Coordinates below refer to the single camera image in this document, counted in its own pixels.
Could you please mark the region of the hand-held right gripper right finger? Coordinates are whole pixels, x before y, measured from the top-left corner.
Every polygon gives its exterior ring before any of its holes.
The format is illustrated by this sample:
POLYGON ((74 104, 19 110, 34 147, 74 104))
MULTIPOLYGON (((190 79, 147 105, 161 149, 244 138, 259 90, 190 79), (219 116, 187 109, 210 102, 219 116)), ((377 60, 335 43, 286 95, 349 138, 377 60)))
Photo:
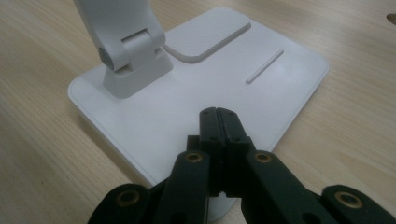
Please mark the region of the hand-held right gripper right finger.
POLYGON ((254 147, 236 113, 218 113, 225 135, 223 189, 241 199, 247 224, 337 224, 275 154, 254 147))

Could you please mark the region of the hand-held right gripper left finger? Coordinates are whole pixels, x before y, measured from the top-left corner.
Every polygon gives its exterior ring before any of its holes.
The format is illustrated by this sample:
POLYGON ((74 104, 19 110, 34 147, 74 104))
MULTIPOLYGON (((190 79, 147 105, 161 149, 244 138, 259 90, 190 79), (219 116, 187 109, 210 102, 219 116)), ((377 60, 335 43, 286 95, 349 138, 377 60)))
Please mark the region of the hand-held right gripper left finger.
POLYGON ((217 108, 200 112, 200 134, 189 137, 189 148, 177 156, 153 224, 206 224, 226 215, 226 198, 219 190, 224 149, 220 122, 217 108))

